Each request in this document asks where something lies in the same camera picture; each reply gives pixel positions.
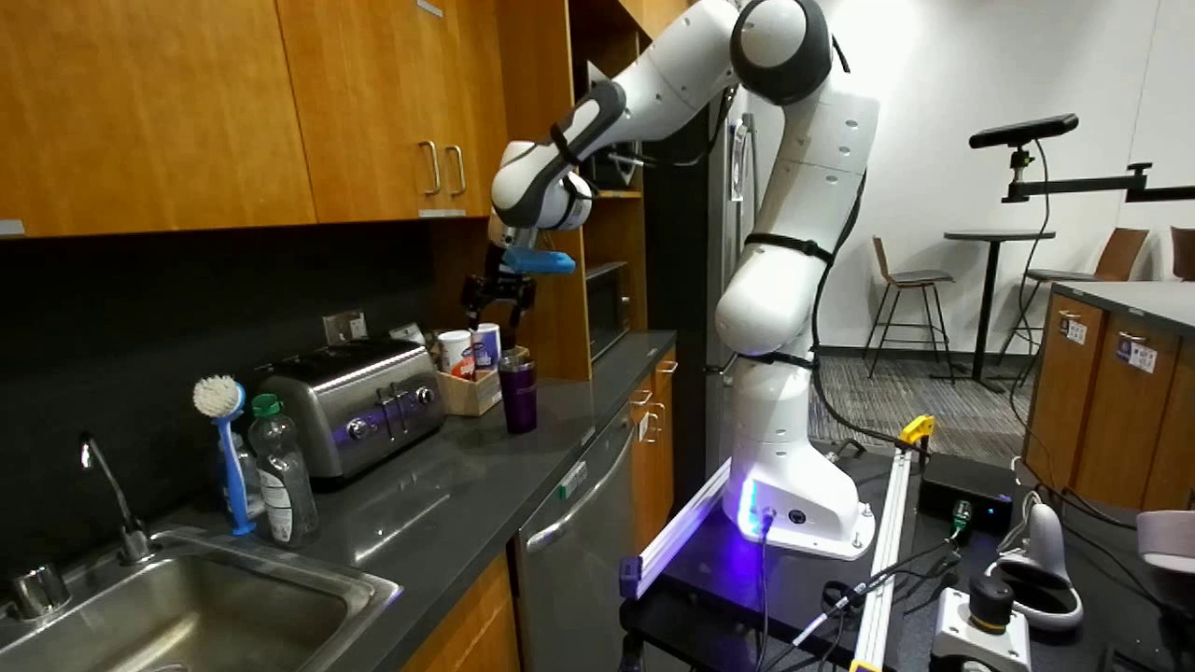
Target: electrical outlet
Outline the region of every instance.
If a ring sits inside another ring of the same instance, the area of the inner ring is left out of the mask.
[[[356,343],[371,341],[364,313],[363,310],[342,310],[342,313],[326,313],[326,343]]]

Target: bottle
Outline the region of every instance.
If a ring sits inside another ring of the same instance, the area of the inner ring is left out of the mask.
[[[274,394],[255,395],[251,447],[260,458],[260,492],[269,538],[296,545],[315,535],[318,509],[310,471],[300,447],[300,426]]]
[[[531,359],[509,355],[499,364],[499,406],[509,420],[509,432],[531,432],[539,426],[533,364]]]
[[[251,447],[246,447],[246,442],[239,436],[239,431],[233,431],[233,443],[234,443],[239,476],[244,476],[244,482],[246,482],[246,514],[251,514],[255,528],[259,528],[260,514],[266,514],[260,467],[259,467],[259,458],[251,456]]]

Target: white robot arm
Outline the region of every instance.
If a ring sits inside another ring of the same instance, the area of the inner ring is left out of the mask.
[[[770,545],[864,558],[872,514],[854,482],[806,442],[810,318],[854,223],[879,104],[844,85],[816,0],[691,4],[627,72],[596,82],[552,141],[510,141],[494,181],[498,247],[580,228],[580,160],[612,141],[677,135],[729,85],[783,107],[775,170],[744,267],[718,303],[719,341],[748,359],[730,389],[725,511]]]

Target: silver toaster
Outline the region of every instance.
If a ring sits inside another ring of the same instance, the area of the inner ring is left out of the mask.
[[[300,421],[310,478],[352,478],[443,426],[425,348],[332,348],[274,364],[260,389]]]

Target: sink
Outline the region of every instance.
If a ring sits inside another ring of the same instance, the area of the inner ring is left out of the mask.
[[[154,558],[21,632],[0,629],[0,670],[332,670],[401,599],[266,545],[154,535]]]

